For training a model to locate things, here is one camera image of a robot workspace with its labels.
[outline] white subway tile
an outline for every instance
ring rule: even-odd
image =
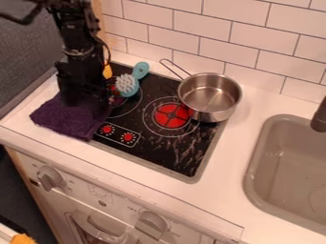
[[[295,56],[326,62],[326,40],[301,35]]]
[[[122,17],[121,0],[103,0],[102,12],[112,16]]]
[[[126,52],[126,38],[107,33],[107,43],[110,49]]]
[[[287,78],[282,94],[320,103],[326,94],[326,87],[318,84]]]
[[[284,76],[232,64],[227,64],[225,75],[243,85],[277,93],[280,92],[284,82]]]
[[[258,50],[201,38],[200,55],[253,68]]]
[[[106,32],[141,41],[148,39],[147,25],[106,15],[104,15],[104,23]]]
[[[325,0],[313,0],[310,9],[326,11],[326,1]]]
[[[192,73],[217,72],[223,73],[224,62],[213,59],[187,54],[181,51],[173,51],[173,61],[185,70]]]
[[[173,11],[157,6],[124,0],[125,18],[151,24],[154,26],[172,28]]]
[[[293,54],[298,34],[234,23],[231,42],[268,51]]]
[[[303,7],[303,8],[308,8],[309,2],[310,2],[310,0],[262,0],[262,1],[298,6],[298,7]]]
[[[128,39],[127,42],[129,54],[151,59],[153,61],[159,61],[161,58],[172,60],[172,50],[131,39]]]
[[[326,12],[272,4],[268,27],[326,37]]]
[[[263,26],[269,6],[252,0],[205,0],[204,14]]]
[[[230,28],[231,21],[184,11],[176,11],[174,13],[174,29],[177,31],[227,41],[229,39]]]
[[[197,53],[199,38],[173,30],[150,27],[150,42],[175,50]]]
[[[257,68],[293,78],[319,82],[326,65],[296,57],[261,51]]]
[[[202,0],[148,0],[149,4],[172,8],[175,10],[184,10],[191,12],[201,12]]]

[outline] tile backsplash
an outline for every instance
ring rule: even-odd
[[[111,49],[320,102],[326,0],[102,0]]]

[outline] red control knob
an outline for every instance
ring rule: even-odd
[[[103,132],[104,133],[111,133],[112,132],[112,127],[111,126],[104,126],[103,127]]]
[[[131,133],[125,133],[124,135],[123,135],[123,139],[125,140],[125,141],[132,141],[133,140],[133,135],[131,134]]]

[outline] faucet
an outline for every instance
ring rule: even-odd
[[[314,114],[310,126],[316,132],[326,132],[326,96]]]

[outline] yellow object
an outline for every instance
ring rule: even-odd
[[[12,238],[10,244],[36,244],[36,242],[25,234],[17,234]]]
[[[112,77],[112,69],[111,66],[109,64],[105,65],[104,70],[103,70],[103,76],[106,79],[109,79]]]

